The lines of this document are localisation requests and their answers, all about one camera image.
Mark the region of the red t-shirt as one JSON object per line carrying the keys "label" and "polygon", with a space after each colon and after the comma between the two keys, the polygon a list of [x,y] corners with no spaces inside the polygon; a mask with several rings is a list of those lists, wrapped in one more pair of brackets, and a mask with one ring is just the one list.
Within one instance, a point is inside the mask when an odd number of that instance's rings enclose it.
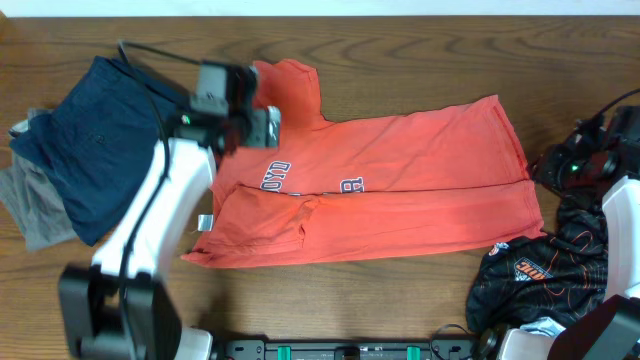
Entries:
{"label": "red t-shirt", "polygon": [[275,149],[240,148],[212,185],[211,230],[186,255],[211,268],[360,261],[537,237],[543,218],[515,131],[491,95],[332,122],[317,71],[258,62],[257,103],[282,113]]}

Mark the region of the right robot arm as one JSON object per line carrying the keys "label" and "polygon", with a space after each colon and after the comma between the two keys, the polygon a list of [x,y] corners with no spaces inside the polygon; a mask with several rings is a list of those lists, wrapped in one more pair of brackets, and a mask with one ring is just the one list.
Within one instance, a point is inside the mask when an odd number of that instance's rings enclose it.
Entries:
{"label": "right robot arm", "polygon": [[534,181],[558,195],[587,193],[604,213],[608,278],[604,301],[557,337],[506,332],[500,359],[624,359],[639,345],[639,109],[580,122],[534,163]]}

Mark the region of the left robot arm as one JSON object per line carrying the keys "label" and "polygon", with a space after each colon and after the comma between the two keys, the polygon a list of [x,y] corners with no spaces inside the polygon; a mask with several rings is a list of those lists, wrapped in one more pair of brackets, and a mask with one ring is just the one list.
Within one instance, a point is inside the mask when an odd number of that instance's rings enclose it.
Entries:
{"label": "left robot arm", "polygon": [[73,357],[220,357],[210,332],[183,325],[166,282],[188,218],[214,182],[217,157],[279,141],[279,110],[253,104],[258,81],[253,66],[204,62],[186,110],[160,124],[166,135],[116,230],[89,265],[70,264],[60,276]]}

